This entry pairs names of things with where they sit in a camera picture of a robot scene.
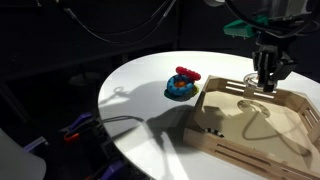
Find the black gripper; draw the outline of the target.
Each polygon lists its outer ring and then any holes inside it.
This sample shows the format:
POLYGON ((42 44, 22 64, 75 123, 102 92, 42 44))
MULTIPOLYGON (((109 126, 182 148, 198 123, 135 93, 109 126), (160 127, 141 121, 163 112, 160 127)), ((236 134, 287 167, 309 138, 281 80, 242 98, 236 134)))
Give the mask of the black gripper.
POLYGON ((278 38, 266 32, 257 36, 258 50, 252 53, 252 58, 258 85, 264 86, 264 92, 272 92, 278 81, 285 80, 296 68, 297 62, 286 53, 295 40, 296 37, 278 38))

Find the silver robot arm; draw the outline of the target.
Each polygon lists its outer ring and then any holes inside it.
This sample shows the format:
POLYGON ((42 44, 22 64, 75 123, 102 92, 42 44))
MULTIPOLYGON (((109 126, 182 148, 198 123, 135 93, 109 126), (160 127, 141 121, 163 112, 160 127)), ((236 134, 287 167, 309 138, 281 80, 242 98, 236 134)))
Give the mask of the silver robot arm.
POLYGON ((226 5, 237 18, 223 27, 232 37, 257 37, 259 49, 252 53, 254 73, 243 78, 254 90, 272 92, 279 80, 285 80, 296 68, 289 56, 289 46, 298 36, 306 36, 319 28, 319 0, 262 0, 262 7, 246 17, 234 0, 203 0, 211 7, 226 5))

